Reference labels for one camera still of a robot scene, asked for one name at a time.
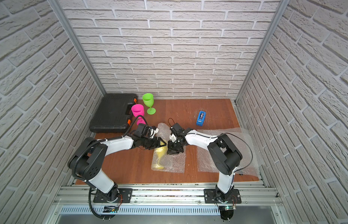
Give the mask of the yellow plastic wine glass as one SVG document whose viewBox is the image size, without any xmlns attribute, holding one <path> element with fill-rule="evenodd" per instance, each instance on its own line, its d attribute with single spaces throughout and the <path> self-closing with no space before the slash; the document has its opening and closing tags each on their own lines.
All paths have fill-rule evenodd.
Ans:
<svg viewBox="0 0 348 224">
<path fill-rule="evenodd" d="M 159 147 L 155 149 L 155 154 L 157 156 L 156 163 L 152 164 L 153 169 L 164 169 L 161 165 L 161 159 L 167 154 L 167 146 Z"/>
</svg>

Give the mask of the blue tape dispenser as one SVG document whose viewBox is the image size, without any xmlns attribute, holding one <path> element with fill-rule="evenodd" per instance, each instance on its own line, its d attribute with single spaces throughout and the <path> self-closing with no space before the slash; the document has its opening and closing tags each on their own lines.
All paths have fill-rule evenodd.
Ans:
<svg viewBox="0 0 348 224">
<path fill-rule="evenodd" d="M 200 111 L 196 120 L 196 125 L 202 127 L 206 118 L 206 112 Z"/>
</svg>

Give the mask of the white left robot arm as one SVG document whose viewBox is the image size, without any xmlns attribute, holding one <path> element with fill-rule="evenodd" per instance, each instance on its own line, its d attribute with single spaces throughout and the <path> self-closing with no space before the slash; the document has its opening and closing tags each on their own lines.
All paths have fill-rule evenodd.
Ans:
<svg viewBox="0 0 348 224">
<path fill-rule="evenodd" d="M 124 137 L 95 140 L 86 138 L 70 157 L 67 166 L 72 176 L 82 180 L 93 189 L 103 194 L 118 194 L 118 186 L 103 171 L 102 165 L 106 156 L 116 152 L 143 147 L 147 150 L 166 146 L 161 137 L 137 137 L 129 134 Z"/>
</svg>

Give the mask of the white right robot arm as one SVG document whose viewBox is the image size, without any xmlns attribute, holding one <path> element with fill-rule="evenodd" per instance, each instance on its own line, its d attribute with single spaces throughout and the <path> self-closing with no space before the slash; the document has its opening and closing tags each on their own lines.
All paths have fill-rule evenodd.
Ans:
<svg viewBox="0 0 348 224">
<path fill-rule="evenodd" d="M 200 133 L 188 128 L 171 127 L 170 140 L 168 141 L 168 153 L 178 154 L 183 152 L 183 147 L 192 145 L 207 150 L 219 171 L 219 179 L 216 185 L 219 196 L 227 196 L 232 192 L 235 171 L 243 158 L 242 154 L 228 137 L 222 133 L 218 136 Z"/>
</svg>

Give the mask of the pink plastic wine glass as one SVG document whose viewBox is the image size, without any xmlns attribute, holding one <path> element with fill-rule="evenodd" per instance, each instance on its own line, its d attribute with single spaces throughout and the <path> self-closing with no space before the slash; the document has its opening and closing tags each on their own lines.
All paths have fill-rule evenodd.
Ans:
<svg viewBox="0 0 348 224">
<path fill-rule="evenodd" d="M 138 117 L 136 122 L 137 125 L 139 124 L 146 124 L 146 122 L 144 121 L 144 106 L 141 104 L 135 104 L 132 106 L 131 111 L 134 115 L 134 117 Z"/>
</svg>

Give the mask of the green plastic wine glass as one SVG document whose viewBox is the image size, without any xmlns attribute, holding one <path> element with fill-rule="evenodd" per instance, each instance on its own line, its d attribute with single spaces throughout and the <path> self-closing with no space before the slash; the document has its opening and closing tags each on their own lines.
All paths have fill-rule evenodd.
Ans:
<svg viewBox="0 0 348 224">
<path fill-rule="evenodd" d="M 148 115 L 153 115 L 156 113 L 156 109 L 153 108 L 154 105 L 154 96 L 151 93 L 146 93 L 142 97 L 144 104 L 148 107 Z"/>
</svg>

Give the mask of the black plastic tool case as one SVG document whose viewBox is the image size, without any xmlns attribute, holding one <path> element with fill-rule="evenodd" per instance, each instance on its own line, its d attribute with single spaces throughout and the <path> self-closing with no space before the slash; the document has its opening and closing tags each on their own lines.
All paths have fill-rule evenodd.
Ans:
<svg viewBox="0 0 348 224">
<path fill-rule="evenodd" d="M 132 122 L 132 106 L 137 104 L 135 93 L 107 93 L 96 110 L 89 129 L 93 133 L 124 133 Z"/>
</svg>

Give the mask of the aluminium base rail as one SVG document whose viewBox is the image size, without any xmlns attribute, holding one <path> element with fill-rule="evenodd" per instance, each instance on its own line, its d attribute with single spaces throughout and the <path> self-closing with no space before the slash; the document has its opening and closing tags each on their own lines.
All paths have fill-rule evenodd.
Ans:
<svg viewBox="0 0 348 224">
<path fill-rule="evenodd" d="M 225 204 L 233 212 L 231 224 L 287 224 L 288 215 L 275 188 L 263 181 L 235 182 L 238 194 Z M 84 185 L 61 187 L 44 220 L 46 224 L 99 224 L 92 214 L 110 215 L 109 224 L 223 223 L 220 203 L 210 204 L 205 190 L 213 183 L 121 184 L 124 202 L 114 211 L 112 203 L 89 207 Z"/>
</svg>

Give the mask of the left aluminium corner post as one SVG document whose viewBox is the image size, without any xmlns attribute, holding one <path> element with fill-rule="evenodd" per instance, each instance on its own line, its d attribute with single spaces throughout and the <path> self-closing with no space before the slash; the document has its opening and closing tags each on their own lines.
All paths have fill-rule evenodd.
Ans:
<svg viewBox="0 0 348 224">
<path fill-rule="evenodd" d="M 102 96 L 104 96 L 106 94 L 106 90 L 105 90 L 103 84 L 101 83 L 101 81 L 100 81 L 100 79 L 95 71 L 93 64 L 91 63 L 88 55 L 86 54 L 86 51 L 83 48 L 83 45 L 81 44 L 80 39 L 76 35 L 74 28 L 70 24 L 69 19 L 67 18 L 63 8 L 61 7 L 60 2 L 57 0 L 49 0 L 48 2 L 50 4 L 51 8 L 53 9 L 53 12 L 56 14 L 59 22 L 63 26 L 65 32 L 67 33 L 70 41 L 72 42 L 74 48 L 76 49 L 78 55 L 80 56 L 84 65 L 86 66 L 86 68 L 88 69 L 89 74 L 93 78 L 97 88 L 101 92 Z"/>
</svg>

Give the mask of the aluminium corner post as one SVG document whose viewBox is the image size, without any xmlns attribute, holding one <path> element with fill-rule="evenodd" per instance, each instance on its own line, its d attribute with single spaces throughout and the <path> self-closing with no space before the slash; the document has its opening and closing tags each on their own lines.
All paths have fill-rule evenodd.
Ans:
<svg viewBox="0 0 348 224">
<path fill-rule="evenodd" d="M 237 105 L 238 101 L 241 99 L 242 95 L 244 94 L 244 90 L 246 89 L 253 73 L 254 73 L 254 70 L 256 68 L 256 66 L 259 64 L 259 61 L 261 60 L 288 4 L 289 4 L 290 0 L 283 0 L 283 1 L 280 1 L 278 7 L 277 7 L 277 10 L 273 16 L 273 19 L 272 21 L 270 22 L 269 26 L 268 26 L 268 29 L 264 35 L 264 38 L 258 48 L 258 51 L 253 59 L 253 62 L 248 70 L 248 73 L 246 75 L 246 78 L 244 79 L 244 82 L 236 96 L 236 99 L 235 99 L 235 105 Z"/>
<path fill-rule="evenodd" d="M 100 79 L 95 71 L 93 64 L 91 63 L 88 55 L 86 54 L 86 51 L 83 48 L 83 45 L 81 44 L 80 39 L 76 35 L 74 28 L 70 24 L 69 19 L 67 18 L 63 8 L 61 7 L 60 2 L 57 0 L 49 0 L 48 2 L 50 4 L 51 8 L 53 9 L 53 12 L 56 14 L 59 22 L 63 26 L 65 32 L 67 33 L 70 41 L 72 42 L 74 48 L 76 49 L 78 55 L 80 56 L 84 65 L 86 66 L 86 68 L 88 69 L 89 74 L 93 78 L 97 88 L 101 92 L 102 96 L 104 96 L 106 94 L 106 90 L 105 90 L 103 84 L 101 83 L 101 81 L 100 81 Z"/>
</svg>

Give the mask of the right aluminium corner post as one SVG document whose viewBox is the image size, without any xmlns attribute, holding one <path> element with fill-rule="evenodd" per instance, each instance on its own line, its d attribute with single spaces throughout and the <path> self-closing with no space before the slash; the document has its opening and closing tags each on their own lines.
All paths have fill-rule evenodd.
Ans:
<svg viewBox="0 0 348 224">
<path fill-rule="evenodd" d="M 288 4 L 289 4 L 290 0 L 283 0 L 283 1 L 280 1 L 278 7 L 277 7 L 277 10 L 273 16 L 273 19 L 272 21 L 270 22 L 269 26 L 268 26 L 268 29 L 264 35 L 264 38 L 258 48 L 258 51 L 253 59 L 253 62 L 248 70 L 248 73 L 246 75 L 246 78 L 244 79 L 244 82 L 236 96 L 236 99 L 235 99 L 235 105 L 237 105 L 238 101 L 241 99 L 242 95 L 244 94 L 244 90 L 246 89 L 253 73 L 254 73 L 254 70 L 256 68 L 256 66 L 259 64 L 259 61 L 261 60 Z"/>
</svg>

